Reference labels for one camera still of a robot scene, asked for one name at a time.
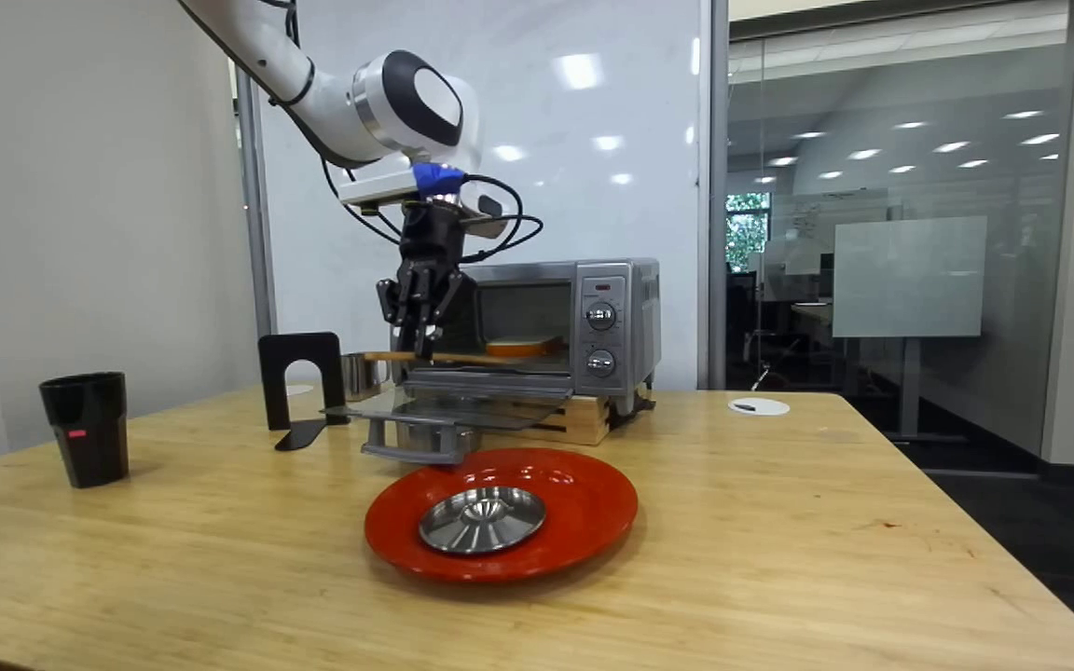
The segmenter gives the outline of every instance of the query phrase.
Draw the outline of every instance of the black cup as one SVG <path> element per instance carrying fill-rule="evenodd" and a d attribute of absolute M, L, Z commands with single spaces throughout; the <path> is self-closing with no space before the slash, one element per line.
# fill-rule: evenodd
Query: black cup
<path fill-rule="evenodd" d="M 42 400 L 74 488 L 126 476 L 124 374 L 55 377 Z"/>

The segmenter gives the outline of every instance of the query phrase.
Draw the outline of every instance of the metal bowl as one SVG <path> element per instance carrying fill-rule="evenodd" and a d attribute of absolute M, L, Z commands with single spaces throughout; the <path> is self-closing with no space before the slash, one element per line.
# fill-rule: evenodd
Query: metal bowl
<path fill-rule="evenodd" d="M 526 488 L 462 488 L 431 507 L 417 533 L 445 554 L 494 554 L 545 525 L 545 504 Z"/>

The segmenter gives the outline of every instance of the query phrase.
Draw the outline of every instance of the oven control knob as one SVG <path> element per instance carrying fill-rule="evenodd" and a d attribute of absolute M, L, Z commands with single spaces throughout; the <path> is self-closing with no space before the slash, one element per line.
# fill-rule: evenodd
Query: oven control knob
<path fill-rule="evenodd" d="M 615 304 L 610 304 L 610 300 L 591 304 L 585 323 L 610 333 L 615 323 Z"/>
<path fill-rule="evenodd" d="M 595 350 L 595 355 L 585 357 L 585 370 L 591 370 L 591 374 L 600 374 L 600 377 L 611 377 L 620 366 L 615 366 L 615 355 L 611 355 L 611 350 Z"/>

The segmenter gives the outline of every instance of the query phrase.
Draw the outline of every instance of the red plate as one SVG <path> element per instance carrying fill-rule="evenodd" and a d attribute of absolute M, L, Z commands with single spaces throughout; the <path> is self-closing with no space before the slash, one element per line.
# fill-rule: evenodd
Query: red plate
<path fill-rule="evenodd" d="M 433 504 L 482 483 L 526 488 L 545 504 L 545 525 L 496 554 L 433 550 L 417 525 Z M 529 580 L 615 548 L 638 517 L 638 488 L 610 462 L 557 448 L 473 451 L 459 469 L 416 469 L 367 509 L 378 554 L 431 580 Z"/>

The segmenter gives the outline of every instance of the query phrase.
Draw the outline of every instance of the wooden table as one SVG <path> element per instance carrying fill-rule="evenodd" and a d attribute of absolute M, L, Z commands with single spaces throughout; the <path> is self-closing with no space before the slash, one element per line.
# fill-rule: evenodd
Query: wooden table
<path fill-rule="evenodd" d="M 130 422 L 130 482 L 0 458 L 0 662 L 1074 667 L 1074 615 L 837 395 L 661 395 L 585 448 L 641 492 L 600 567 L 422 589 L 362 544 L 362 425 L 275 456 L 254 391 Z"/>

